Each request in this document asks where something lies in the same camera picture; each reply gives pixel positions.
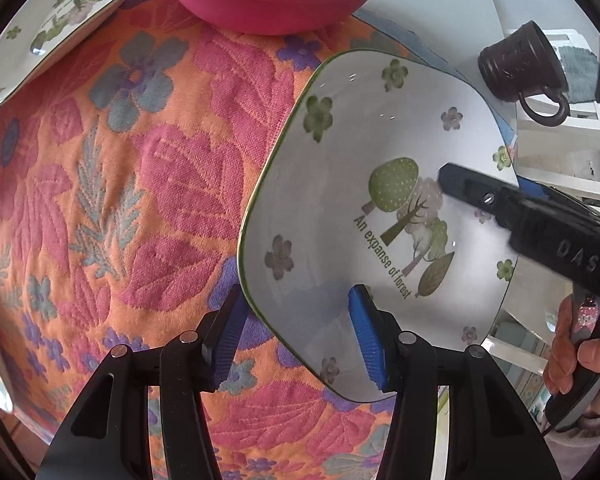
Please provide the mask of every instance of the screw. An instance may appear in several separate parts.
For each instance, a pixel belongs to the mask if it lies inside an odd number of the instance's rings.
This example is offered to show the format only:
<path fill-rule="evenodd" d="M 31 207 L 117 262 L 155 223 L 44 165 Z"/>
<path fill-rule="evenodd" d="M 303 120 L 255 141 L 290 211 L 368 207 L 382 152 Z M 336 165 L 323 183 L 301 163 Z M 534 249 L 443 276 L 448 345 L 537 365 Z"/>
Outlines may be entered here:
<path fill-rule="evenodd" d="M 469 346 L 469 354 L 476 359 L 482 359 L 487 354 L 487 351 L 480 345 L 471 345 Z"/>
<path fill-rule="evenodd" d="M 405 345 L 412 345 L 417 340 L 418 338 L 413 332 L 400 332 L 400 335 L 398 336 L 398 341 L 404 343 Z"/>
<path fill-rule="evenodd" d="M 198 340 L 198 332 L 195 330 L 187 330 L 180 334 L 181 343 L 193 343 Z"/>
<path fill-rule="evenodd" d="M 111 349 L 111 355 L 113 357 L 122 357 L 124 355 L 126 355 L 126 345 L 115 345 L 112 349 Z"/>

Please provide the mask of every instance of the brown ceramic mug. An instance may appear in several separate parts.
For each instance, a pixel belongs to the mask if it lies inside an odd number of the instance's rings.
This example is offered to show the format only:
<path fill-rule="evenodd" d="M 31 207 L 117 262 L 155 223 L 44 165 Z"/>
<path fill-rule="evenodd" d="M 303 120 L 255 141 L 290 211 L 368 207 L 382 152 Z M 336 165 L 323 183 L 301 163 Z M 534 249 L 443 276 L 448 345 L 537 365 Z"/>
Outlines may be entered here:
<path fill-rule="evenodd" d="M 489 90 L 501 101 L 520 101 L 522 109 L 543 126 L 558 126 L 569 116 L 569 91 L 560 60 L 540 27 L 525 23 L 504 40 L 486 47 L 478 56 L 478 67 Z M 560 105 L 555 115 L 533 111 L 525 97 L 544 94 Z"/>

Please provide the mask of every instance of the white plate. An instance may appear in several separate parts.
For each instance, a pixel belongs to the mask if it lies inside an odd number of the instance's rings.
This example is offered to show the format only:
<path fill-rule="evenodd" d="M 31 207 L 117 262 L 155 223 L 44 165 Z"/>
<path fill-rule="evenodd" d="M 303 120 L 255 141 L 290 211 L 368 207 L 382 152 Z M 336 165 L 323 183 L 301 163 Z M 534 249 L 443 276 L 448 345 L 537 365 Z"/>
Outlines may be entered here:
<path fill-rule="evenodd" d="M 0 35 L 0 104 L 93 32 L 123 0 L 27 0 Z"/>
<path fill-rule="evenodd" d="M 440 194 L 435 179 L 447 162 L 517 186 L 493 113 L 471 86 L 355 50 L 314 74 L 251 197 L 238 243 L 245 295 L 347 399 L 385 396 L 349 319 L 356 283 L 436 346 L 482 341 L 498 313 L 516 253 L 493 220 Z M 383 234 L 398 207 L 418 220 L 390 240 Z"/>

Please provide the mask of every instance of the fingernail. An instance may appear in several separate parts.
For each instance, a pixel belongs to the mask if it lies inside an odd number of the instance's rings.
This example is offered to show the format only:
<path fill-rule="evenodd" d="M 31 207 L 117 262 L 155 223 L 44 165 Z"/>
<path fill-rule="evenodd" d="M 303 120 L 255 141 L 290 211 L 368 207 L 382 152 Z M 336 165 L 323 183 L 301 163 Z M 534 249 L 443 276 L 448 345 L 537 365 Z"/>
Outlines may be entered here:
<path fill-rule="evenodd" d="M 578 349 L 578 361 L 582 364 L 592 363 L 596 358 L 596 345 L 595 341 L 585 341 L 580 345 Z"/>

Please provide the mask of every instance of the pink bowl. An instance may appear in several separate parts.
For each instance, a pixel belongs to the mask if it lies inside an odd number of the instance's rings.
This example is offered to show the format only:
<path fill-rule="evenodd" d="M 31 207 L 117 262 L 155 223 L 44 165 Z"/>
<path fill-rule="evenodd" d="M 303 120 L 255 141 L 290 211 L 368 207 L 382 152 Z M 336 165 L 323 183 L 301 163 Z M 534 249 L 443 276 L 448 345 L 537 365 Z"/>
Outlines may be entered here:
<path fill-rule="evenodd" d="M 343 20 L 367 0 L 179 0 L 206 22 L 247 34 L 278 36 Z"/>

